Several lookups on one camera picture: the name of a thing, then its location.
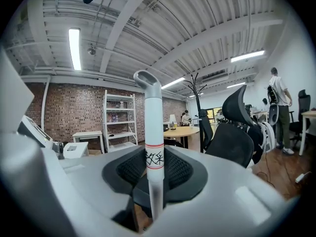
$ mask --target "ceiling light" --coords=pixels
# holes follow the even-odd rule
[[[200,93],[199,96],[203,95],[204,93]],[[189,97],[195,97],[195,95],[189,96]]]
[[[69,46],[74,70],[81,70],[80,64],[80,29],[69,29]]]
[[[249,53],[249,54],[237,56],[235,58],[232,58],[231,62],[240,61],[240,60],[243,60],[243,59],[247,59],[247,58],[263,55],[264,53],[265,53],[264,51],[259,51],[259,52],[254,52],[254,53]]]
[[[239,86],[239,85],[243,85],[243,84],[245,84],[245,82],[241,82],[241,83],[237,83],[237,84],[234,84],[231,86],[227,86],[227,88],[231,88],[231,87],[235,87],[235,86]]]
[[[177,79],[176,81],[172,81],[171,83],[168,83],[165,86],[162,86],[161,89],[166,89],[167,87],[170,87],[170,86],[172,86],[180,81],[183,81],[183,80],[184,80],[184,78],[181,77],[181,78]]]

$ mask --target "red stripe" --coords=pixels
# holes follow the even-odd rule
[[[147,168],[151,168],[151,169],[160,169],[160,168],[162,168],[164,165],[162,165],[162,166],[160,166],[160,167],[157,167],[157,168],[153,168],[153,167],[149,167],[149,166],[147,166]]]
[[[148,145],[148,144],[145,144],[146,147],[149,147],[149,148],[160,148],[161,146],[163,146],[163,143],[160,144],[160,145]]]

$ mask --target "brick wall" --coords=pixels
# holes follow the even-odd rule
[[[44,83],[28,83],[27,87],[34,94],[34,99],[27,109],[25,115],[33,119],[33,121],[40,125],[40,116],[41,116],[41,104],[43,101],[43,95],[45,90]]]
[[[40,124],[41,102],[44,93],[43,83],[27,83],[27,86],[35,95],[34,101],[26,112],[36,123]],[[138,141],[145,140],[144,134],[144,94],[126,90],[97,87],[78,84],[51,83],[48,88],[45,106],[44,125],[46,133],[55,141],[72,142],[72,135],[83,131],[103,131],[102,104],[104,90],[114,95],[130,95],[135,93],[136,127]],[[170,114],[175,114],[177,121],[186,108],[183,101],[163,98],[163,120],[168,121]],[[126,113],[118,114],[119,120],[127,120]],[[108,126],[109,133],[127,131],[127,124]],[[121,143],[127,138],[111,140],[112,144]],[[89,145],[97,149],[97,141],[89,140]]]

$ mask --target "sneaker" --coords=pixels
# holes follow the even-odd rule
[[[277,143],[276,143],[276,148],[277,148],[277,149],[282,149],[282,148],[283,148],[283,143],[282,143],[282,142],[280,142],[280,143],[277,142]]]
[[[282,152],[289,156],[292,156],[294,154],[294,151],[290,148],[283,148]]]

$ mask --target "window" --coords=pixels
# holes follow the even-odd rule
[[[215,118],[214,118],[214,116],[216,116],[216,115],[217,115],[217,112],[218,112],[219,110],[221,110],[221,109],[222,109],[222,107],[206,109],[206,111],[207,111],[207,116],[208,116],[208,118],[210,119],[210,120],[209,120],[210,123],[215,123]]]

